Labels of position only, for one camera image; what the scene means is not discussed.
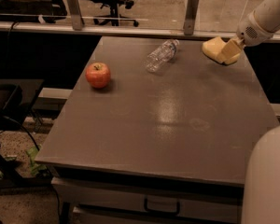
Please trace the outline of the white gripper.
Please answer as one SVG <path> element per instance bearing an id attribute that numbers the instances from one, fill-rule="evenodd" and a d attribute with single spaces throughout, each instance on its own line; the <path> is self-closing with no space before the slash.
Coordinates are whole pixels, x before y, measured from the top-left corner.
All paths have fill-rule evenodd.
<path id="1" fill-rule="evenodd" d="M 235 63 L 243 50 L 243 45 L 253 47 L 265 40 L 265 32 L 259 27 L 253 13 L 249 13 L 240 21 L 236 35 L 239 39 L 230 39 L 220 53 L 220 59 L 224 64 Z"/>

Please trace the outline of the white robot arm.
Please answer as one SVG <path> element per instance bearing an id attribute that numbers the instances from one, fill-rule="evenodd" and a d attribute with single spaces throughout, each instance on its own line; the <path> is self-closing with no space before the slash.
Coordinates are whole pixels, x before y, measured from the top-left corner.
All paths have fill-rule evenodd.
<path id="1" fill-rule="evenodd" d="M 280 30 L 280 0 L 264 0 L 237 27 L 221 51 L 224 61 Z M 267 129 L 250 154 L 245 172 L 241 224 L 280 224 L 280 124 Z"/>

